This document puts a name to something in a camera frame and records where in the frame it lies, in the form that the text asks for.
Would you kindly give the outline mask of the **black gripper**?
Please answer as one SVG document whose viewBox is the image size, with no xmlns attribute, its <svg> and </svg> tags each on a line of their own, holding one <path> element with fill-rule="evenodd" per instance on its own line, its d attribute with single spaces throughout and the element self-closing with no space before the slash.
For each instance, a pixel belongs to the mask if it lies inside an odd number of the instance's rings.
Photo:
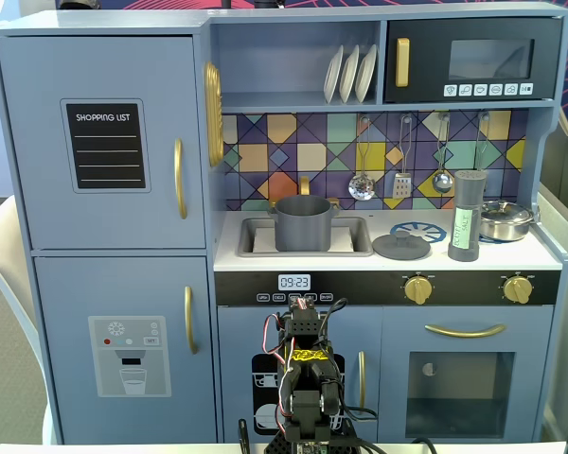
<svg viewBox="0 0 568 454">
<path fill-rule="evenodd" d="M 287 347 L 314 349 L 321 336 L 322 319 L 313 300 L 290 300 L 284 314 L 283 339 Z"/>
</svg>

